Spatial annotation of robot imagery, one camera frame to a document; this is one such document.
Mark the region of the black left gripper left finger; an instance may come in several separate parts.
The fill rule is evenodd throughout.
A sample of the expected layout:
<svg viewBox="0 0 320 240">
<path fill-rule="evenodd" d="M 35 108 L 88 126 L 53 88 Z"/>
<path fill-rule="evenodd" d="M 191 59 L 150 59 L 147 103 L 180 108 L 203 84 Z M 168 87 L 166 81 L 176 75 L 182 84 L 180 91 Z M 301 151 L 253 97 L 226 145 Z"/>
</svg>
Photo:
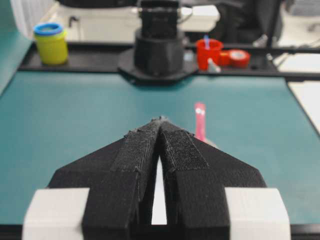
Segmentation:
<svg viewBox="0 0 320 240">
<path fill-rule="evenodd" d="M 132 223 L 150 222 L 148 184 L 160 121 L 57 169 L 24 217 L 24 240 L 128 240 Z M 140 215 L 145 209 L 148 215 Z"/>
</svg>

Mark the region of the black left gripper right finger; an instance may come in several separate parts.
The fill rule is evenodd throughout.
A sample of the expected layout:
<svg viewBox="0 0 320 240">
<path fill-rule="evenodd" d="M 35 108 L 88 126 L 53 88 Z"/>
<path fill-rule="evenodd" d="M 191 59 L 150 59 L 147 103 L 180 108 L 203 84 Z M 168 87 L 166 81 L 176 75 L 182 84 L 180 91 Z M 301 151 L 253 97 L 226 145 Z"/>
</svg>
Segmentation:
<svg viewBox="0 0 320 240">
<path fill-rule="evenodd" d="M 289 240 L 280 192 L 260 171 L 164 121 L 160 156 L 170 225 L 187 240 Z"/>
</svg>

